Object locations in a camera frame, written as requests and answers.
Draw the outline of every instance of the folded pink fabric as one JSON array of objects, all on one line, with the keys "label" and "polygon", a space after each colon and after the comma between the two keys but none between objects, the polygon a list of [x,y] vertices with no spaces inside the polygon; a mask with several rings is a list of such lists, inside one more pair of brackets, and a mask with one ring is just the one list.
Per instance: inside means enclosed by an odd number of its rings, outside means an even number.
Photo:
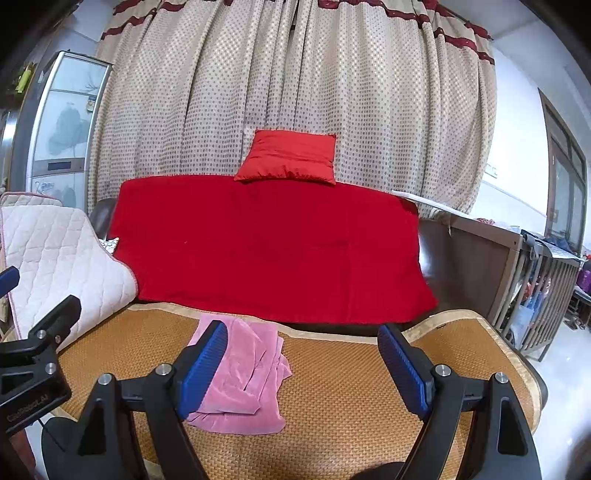
[{"label": "folded pink fabric", "polygon": [[212,320],[226,325],[228,347],[198,411],[187,420],[208,432],[280,432],[285,420],[279,413],[277,391],[291,370],[281,354],[283,338],[277,335],[277,327],[204,313],[189,345],[197,343]]}]

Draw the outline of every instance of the floor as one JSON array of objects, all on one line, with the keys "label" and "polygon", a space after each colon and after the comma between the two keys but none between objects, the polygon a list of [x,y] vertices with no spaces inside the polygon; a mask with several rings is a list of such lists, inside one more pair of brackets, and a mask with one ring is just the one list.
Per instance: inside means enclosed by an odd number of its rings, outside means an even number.
[{"label": "floor", "polygon": [[[591,333],[564,323],[542,362],[531,359],[548,386],[534,433],[543,480],[564,480],[573,452],[591,435]],[[587,443],[584,456],[590,458]]]}]

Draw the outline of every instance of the curtain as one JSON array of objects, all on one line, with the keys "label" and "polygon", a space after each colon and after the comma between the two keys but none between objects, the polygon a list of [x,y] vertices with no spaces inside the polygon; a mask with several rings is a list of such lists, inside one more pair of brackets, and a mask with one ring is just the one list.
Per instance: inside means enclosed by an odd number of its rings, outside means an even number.
[{"label": "curtain", "polygon": [[336,134],[338,181],[476,199],[494,60],[437,0],[126,0],[98,56],[90,206],[134,177],[235,174],[257,128]]}]

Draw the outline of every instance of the purple bag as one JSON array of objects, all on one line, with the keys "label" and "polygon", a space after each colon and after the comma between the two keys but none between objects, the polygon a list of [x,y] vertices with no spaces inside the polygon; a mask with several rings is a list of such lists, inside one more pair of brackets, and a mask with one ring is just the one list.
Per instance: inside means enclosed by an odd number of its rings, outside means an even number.
[{"label": "purple bag", "polygon": [[577,285],[586,294],[589,294],[591,291],[591,270],[581,270],[579,272],[579,276],[577,277]]}]

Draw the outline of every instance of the white quilted pad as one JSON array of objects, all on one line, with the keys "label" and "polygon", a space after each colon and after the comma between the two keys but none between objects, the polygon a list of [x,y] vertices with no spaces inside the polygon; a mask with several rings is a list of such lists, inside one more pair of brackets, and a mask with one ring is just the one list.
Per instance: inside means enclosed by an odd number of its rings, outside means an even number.
[{"label": "white quilted pad", "polygon": [[60,348],[137,295],[133,273],[100,245],[82,210],[32,193],[5,193],[0,229],[6,265],[17,267],[21,275],[8,294],[21,339],[68,295],[80,299],[82,313]]}]

